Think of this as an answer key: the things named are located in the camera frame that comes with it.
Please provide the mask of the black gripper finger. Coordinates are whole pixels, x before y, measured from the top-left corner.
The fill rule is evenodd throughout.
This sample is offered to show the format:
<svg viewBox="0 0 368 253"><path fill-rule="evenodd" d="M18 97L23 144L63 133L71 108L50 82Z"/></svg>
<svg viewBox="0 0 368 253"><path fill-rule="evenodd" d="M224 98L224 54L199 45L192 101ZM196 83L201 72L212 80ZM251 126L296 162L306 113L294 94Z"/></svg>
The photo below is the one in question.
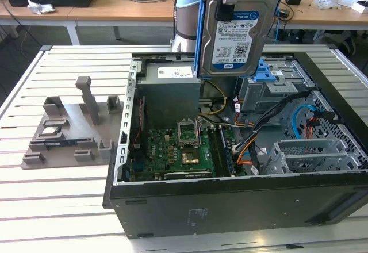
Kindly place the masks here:
<svg viewBox="0 0 368 253"><path fill-rule="evenodd" d="M217 21L232 21L237 0L221 0L216 8Z"/></svg>

